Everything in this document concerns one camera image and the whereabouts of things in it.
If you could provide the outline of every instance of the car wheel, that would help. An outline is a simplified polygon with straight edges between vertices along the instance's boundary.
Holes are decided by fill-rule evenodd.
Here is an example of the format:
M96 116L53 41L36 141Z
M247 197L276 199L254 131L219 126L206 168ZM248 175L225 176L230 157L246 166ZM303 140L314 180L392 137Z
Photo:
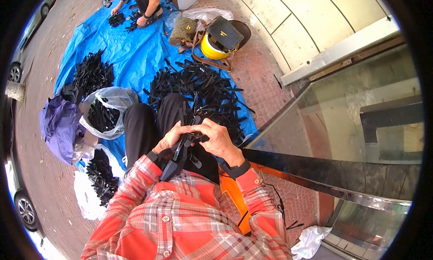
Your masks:
M10 81L19 82L21 80L21 74L23 73L23 71L21 70L21 66L18 63L14 62L13 64L11 64L9 71Z
M45 3L44 5L42 5L41 7L42 19L45 19L47 17L49 11L50 11L50 6L48 4Z
M36 210L25 192L17 192L15 195L15 209L21 218L25 228L29 231L37 231L38 216Z

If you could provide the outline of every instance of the person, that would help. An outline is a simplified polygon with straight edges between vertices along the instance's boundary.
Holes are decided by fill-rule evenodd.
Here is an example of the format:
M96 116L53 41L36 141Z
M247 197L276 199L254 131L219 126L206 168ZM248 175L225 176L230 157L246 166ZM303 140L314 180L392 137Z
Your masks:
M112 10L111 15L115 15L122 8L126 0L120 0ZM162 7L160 6L159 0L135 0L138 5L140 13L143 14L137 20L137 28L146 28L150 24L154 23L157 18L162 15Z
M179 108L184 101L179 94L165 97L156 120L146 104L125 111L130 170L81 259L290 259L282 214L253 168L235 178L251 214L251 236L242 235L224 213L212 155L223 158L230 170L248 161L225 127L207 118L200 125L181 126ZM181 134L192 132L209 137L191 147L202 167L186 163L180 175L159 181L159 161L152 162L150 154L171 148Z

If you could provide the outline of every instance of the glass panel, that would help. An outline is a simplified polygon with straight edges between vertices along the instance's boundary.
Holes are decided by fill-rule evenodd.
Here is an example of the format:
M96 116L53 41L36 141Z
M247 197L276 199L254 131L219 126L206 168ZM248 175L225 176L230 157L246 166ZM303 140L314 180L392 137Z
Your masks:
M354 162L417 164L424 143L419 94L419 81L403 45L312 83L247 148Z
M405 214L371 209L344 201L333 225L333 231L348 235L349 237L343 237L349 242L355 244L360 243L360 241L366 242L367 244L362 244L362 247L372 244L388 248L405 217Z

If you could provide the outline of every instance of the street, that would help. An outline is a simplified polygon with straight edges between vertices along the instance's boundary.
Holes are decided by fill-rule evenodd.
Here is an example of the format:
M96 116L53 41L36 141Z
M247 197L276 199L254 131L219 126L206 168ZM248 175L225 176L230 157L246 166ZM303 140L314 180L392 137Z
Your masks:
M24 51L25 101L17 107L16 143L25 186L48 239L78 259L96 222L83 219L75 198L74 166L55 157L41 138L39 111L53 97L60 62L76 26L101 0L57 0Z

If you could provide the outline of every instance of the hand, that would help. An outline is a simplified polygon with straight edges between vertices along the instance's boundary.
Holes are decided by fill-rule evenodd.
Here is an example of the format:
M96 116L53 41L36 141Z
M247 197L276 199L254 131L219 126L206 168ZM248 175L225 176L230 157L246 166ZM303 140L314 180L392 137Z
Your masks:
M113 8L111 10L111 15L116 15L119 12L119 10L120 10L120 7L119 7L119 5L117 5L115 8Z
M207 152L223 158L230 167L239 167L245 162L242 151L232 143L226 127L205 118L201 125L192 126L191 130L208 136L209 141L200 144Z
M137 19L137 25L144 26L146 25L146 23L147 23L147 18L143 16Z
M181 127L181 122L177 122L175 126L165 134L164 138L155 146L152 151L160 153L162 150L172 148L181 138L181 134L191 133L191 126Z

